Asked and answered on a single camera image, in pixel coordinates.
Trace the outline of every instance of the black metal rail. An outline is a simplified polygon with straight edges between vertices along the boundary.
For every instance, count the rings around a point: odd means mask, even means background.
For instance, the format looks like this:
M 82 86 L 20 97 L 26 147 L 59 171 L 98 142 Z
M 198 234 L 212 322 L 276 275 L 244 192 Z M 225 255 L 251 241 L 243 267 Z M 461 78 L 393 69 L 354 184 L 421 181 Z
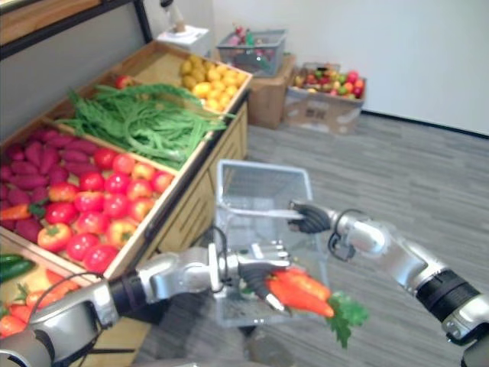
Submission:
M 28 5 L 32 2 L 34 1 L 24 0 L 23 2 L 20 2 L 18 4 Z M 102 4 L 100 5 L 97 5 L 90 9 L 86 9 L 85 11 L 81 11 L 80 13 L 72 15 L 71 17 L 57 21 L 56 23 L 50 24 L 44 28 L 39 29 L 38 31 L 32 32 L 18 38 L 17 40 L 13 40 L 12 42 L 8 42 L 7 44 L 0 46 L 0 60 L 4 60 L 5 58 L 10 57 L 17 52 L 25 50 L 30 46 L 33 46 L 49 37 L 54 36 L 55 34 L 59 34 L 80 23 L 88 21 L 89 19 L 95 18 L 99 15 L 102 15 L 108 11 L 114 10 L 131 2 L 134 4 L 134 8 L 138 16 L 143 39 L 146 43 L 148 43 L 153 39 L 153 36 L 151 34 L 150 26 L 147 20 L 143 0 L 102 0 Z M 15 8 L 2 9 L 2 13 L 4 14 L 5 12 L 14 9 Z

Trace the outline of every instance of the baseboard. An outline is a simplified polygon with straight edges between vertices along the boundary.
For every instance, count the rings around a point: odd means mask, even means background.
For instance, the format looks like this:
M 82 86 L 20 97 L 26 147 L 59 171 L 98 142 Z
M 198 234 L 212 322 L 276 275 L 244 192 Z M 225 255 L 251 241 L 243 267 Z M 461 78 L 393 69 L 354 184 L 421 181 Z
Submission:
M 459 134 L 466 134 L 466 135 L 470 135 L 470 136 L 475 136 L 476 138 L 482 138 L 482 139 L 488 139 L 489 140 L 489 135 L 480 134 L 478 132 L 470 132 L 469 130 L 463 130 L 461 128 L 452 128 L 450 126 L 433 124 L 432 122 L 424 122 L 424 121 L 415 120 L 415 119 L 408 119 L 407 117 L 401 117 L 401 116 L 396 116 L 396 115 L 388 115 L 387 113 L 365 111 L 365 110 L 363 110 L 361 113 L 364 115 L 369 115 L 369 116 L 377 116 L 377 117 L 382 117 L 382 118 L 386 118 L 386 119 L 393 119 L 393 120 L 402 121 L 402 122 L 409 122 L 410 124 L 429 126 L 430 128 L 440 128 L 442 130 L 448 130 L 449 132 L 457 132 Z

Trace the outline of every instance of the cardboard box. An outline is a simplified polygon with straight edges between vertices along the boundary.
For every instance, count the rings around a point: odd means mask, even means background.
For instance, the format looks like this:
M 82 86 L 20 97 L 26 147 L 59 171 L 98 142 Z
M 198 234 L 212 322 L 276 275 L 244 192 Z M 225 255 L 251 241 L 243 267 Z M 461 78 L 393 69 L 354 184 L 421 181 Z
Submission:
M 367 80 L 361 99 L 331 96 L 327 93 L 311 93 L 292 86 L 290 79 L 283 107 L 283 121 L 288 125 L 311 128 L 333 134 L 348 134 L 355 130 L 361 107 L 365 101 Z
M 295 56 L 286 55 L 277 76 L 251 80 L 248 97 L 248 118 L 251 125 L 275 129 L 280 124 L 283 102 L 295 63 Z

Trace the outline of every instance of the robotic arm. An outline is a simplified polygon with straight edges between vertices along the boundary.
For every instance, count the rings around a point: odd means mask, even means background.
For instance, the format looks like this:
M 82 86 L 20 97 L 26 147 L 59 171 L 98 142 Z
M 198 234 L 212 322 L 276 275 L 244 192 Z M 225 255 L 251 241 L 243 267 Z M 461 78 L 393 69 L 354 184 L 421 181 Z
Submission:
M 356 251 L 369 257 L 442 323 L 450 341 L 472 343 L 465 350 L 462 367 L 489 366 L 489 297 L 447 265 L 404 239 L 393 226 L 356 210 L 340 213 L 291 203 L 290 217 L 294 218 L 291 227 L 301 232 L 333 228 L 329 249 L 336 258 L 346 261 Z M 110 327 L 121 315 L 175 294 L 209 288 L 220 291 L 229 280 L 239 278 L 272 308 L 284 312 L 264 279 L 288 266 L 290 262 L 281 256 L 256 260 L 233 252 L 218 254 L 214 244 L 208 249 L 158 255 L 121 278 L 100 281 L 37 312 L 28 330 L 2 341 L 0 365 L 69 365 L 92 347 L 100 328 Z

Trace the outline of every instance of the lemon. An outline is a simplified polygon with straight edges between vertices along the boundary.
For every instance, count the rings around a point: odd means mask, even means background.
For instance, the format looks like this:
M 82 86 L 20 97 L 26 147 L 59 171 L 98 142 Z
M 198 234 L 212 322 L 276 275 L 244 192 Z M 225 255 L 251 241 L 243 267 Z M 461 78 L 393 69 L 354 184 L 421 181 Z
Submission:
M 180 65 L 180 75 L 190 74 L 192 72 L 192 63 L 188 60 L 183 61 Z
M 226 89 L 226 86 L 221 80 L 215 80 L 211 84 L 212 84 L 212 89 L 214 90 L 220 90 L 221 92 L 224 92 L 224 90 Z
M 229 86 L 228 88 L 226 88 L 225 93 L 228 96 L 233 97 L 233 95 L 236 94 L 237 91 L 238 91 L 238 88 L 236 88 L 236 86 Z
M 202 82 L 193 87 L 192 93 L 199 98 L 206 98 L 211 91 L 211 83 Z
M 221 79 L 221 74 L 219 74 L 215 69 L 211 69 L 207 72 L 207 80 L 209 82 L 214 82 Z
M 193 76 L 197 83 L 206 81 L 206 76 L 201 70 L 194 69 L 190 75 Z

